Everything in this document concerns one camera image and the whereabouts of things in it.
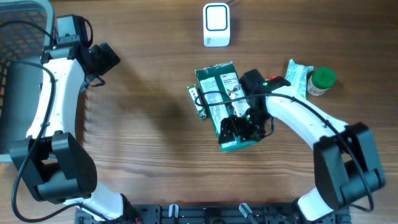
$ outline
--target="wooden tabletop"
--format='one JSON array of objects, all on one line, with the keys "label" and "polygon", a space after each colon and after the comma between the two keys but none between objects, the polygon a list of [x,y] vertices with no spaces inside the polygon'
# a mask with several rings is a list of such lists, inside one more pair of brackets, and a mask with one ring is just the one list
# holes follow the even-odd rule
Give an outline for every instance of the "wooden tabletop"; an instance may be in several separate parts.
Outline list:
[{"label": "wooden tabletop", "polygon": [[[199,119],[187,86],[195,69],[233,61],[285,76],[287,63],[330,67],[336,85],[309,101],[373,131],[387,185],[376,209],[351,209],[354,223],[398,223],[398,1],[236,0],[231,42],[203,45],[202,9],[211,1],[56,1],[57,16],[76,14],[121,63],[106,85],[80,97],[77,138],[95,160],[99,180],[131,203],[292,202],[314,187],[311,149],[276,121],[256,146],[221,153],[210,119]],[[10,198],[13,165],[0,164],[1,223],[20,223]],[[368,206],[367,200],[358,202]],[[21,212],[41,217],[60,208],[37,203],[21,184]],[[46,223],[71,223],[74,210]]]}]

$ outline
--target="small jar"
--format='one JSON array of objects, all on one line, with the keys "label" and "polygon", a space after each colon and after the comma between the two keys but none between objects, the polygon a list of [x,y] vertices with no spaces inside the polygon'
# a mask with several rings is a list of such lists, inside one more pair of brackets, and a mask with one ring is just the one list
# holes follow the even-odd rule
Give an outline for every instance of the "small jar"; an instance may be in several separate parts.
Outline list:
[{"label": "small jar", "polygon": [[324,94],[336,83],[335,72],[326,67],[318,68],[308,79],[307,91],[314,96]]}]

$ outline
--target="green lid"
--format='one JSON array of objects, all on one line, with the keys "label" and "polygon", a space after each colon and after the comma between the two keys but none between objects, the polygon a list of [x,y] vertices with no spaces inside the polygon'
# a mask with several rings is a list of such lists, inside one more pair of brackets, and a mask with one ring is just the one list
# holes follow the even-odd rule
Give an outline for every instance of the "green lid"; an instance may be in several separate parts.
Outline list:
[{"label": "green lid", "polygon": [[311,81],[315,87],[326,90],[336,83],[336,74],[330,68],[318,68],[311,76]]}]

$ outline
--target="gray plastic bin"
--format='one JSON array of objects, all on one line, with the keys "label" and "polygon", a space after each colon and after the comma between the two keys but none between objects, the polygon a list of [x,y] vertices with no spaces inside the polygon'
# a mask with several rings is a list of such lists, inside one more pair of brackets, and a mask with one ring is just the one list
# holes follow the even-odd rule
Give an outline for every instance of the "gray plastic bin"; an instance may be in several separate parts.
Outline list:
[{"label": "gray plastic bin", "polygon": [[[54,36],[54,11],[47,0],[0,1],[0,23],[12,20],[34,22]],[[0,54],[40,63],[50,38],[27,24],[9,24],[0,29]],[[11,142],[24,140],[39,104],[43,71],[0,58],[0,162],[11,162]]]}]

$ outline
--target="green package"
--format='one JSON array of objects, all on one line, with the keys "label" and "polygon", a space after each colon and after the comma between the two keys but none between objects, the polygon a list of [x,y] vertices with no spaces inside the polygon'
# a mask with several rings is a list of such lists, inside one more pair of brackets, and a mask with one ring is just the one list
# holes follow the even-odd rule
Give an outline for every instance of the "green package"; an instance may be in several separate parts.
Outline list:
[{"label": "green package", "polygon": [[[206,109],[202,106],[198,106],[195,103],[195,98],[199,95],[198,94],[198,89],[197,86],[195,84],[193,84],[192,86],[188,86],[187,90],[189,92],[189,95],[191,96],[192,102],[195,105],[195,108],[197,109],[197,113],[199,114],[200,119],[205,119],[207,114],[206,114]],[[200,97],[197,99],[197,102],[199,104],[203,104]]]},{"label": "green package", "polygon": [[[225,95],[220,93],[205,94],[204,100],[208,104],[245,97],[232,62],[214,65],[212,67],[204,68],[203,70],[195,70],[195,73],[203,93],[208,91],[222,91],[226,93]],[[208,108],[218,138],[220,137],[221,132],[221,121],[224,118],[228,118],[232,114],[242,117],[246,110],[250,108],[246,100],[235,101],[231,106],[233,107],[233,110],[228,109],[225,105],[211,106]],[[242,149],[255,143],[257,142],[241,142],[240,136],[235,136],[234,141],[223,143],[220,148],[221,152],[228,152]]]}]

